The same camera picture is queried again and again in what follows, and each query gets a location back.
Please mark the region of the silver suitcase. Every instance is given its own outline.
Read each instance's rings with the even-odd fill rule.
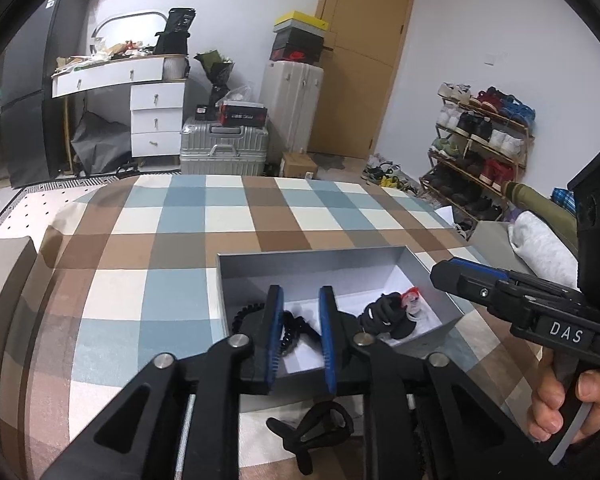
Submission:
[[[261,175],[268,144],[266,128],[189,119],[180,135],[180,169],[183,174]]]

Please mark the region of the screw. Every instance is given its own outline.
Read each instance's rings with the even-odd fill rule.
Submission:
[[[244,334],[234,334],[229,338],[229,345],[234,348],[240,348],[249,343],[249,336]]]
[[[369,346],[376,342],[376,338],[366,332],[358,332],[353,336],[353,342],[358,346]]]
[[[449,364],[449,358],[440,352],[435,352],[429,356],[429,362],[435,368],[444,368]]]
[[[156,368],[163,370],[169,368],[174,362],[174,358],[171,354],[158,354],[154,357],[154,365]]]

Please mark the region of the checkered blanket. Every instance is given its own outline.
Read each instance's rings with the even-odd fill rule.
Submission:
[[[46,231],[11,327],[0,389],[5,456],[23,478],[39,478],[155,354],[199,354],[225,337],[218,254],[389,245],[407,246],[429,269],[452,256],[484,262],[429,205],[377,186],[140,176],[70,203]],[[538,348],[482,307],[464,309],[440,350],[522,424]],[[265,435],[265,416],[241,418],[243,477],[295,478],[282,444]],[[346,478],[342,452],[326,452],[325,468]]]

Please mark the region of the human hand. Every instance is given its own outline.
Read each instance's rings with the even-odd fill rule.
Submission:
[[[531,395],[531,407],[526,414],[526,426],[532,437],[545,442],[560,431],[563,420],[558,411],[564,402],[565,391],[555,378],[552,363],[554,351],[542,349],[538,365],[539,383]],[[589,370],[578,378],[576,396],[582,402],[592,402],[589,416],[573,438],[572,444],[600,430],[600,370]]]

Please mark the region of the red sneaker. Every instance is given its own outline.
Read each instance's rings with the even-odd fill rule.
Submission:
[[[497,192],[502,192],[502,183],[505,180],[512,180],[515,176],[515,171],[511,166],[507,166],[497,160],[493,161],[493,183],[491,187]]]
[[[483,181],[487,186],[490,186],[493,182],[494,166],[493,163],[495,161],[492,158],[488,158],[484,163],[484,168],[482,168],[482,173],[480,174],[480,180]]]
[[[482,108],[495,114],[502,108],[502,101],[493,93],[480,92],[478,101],[480,101]]]

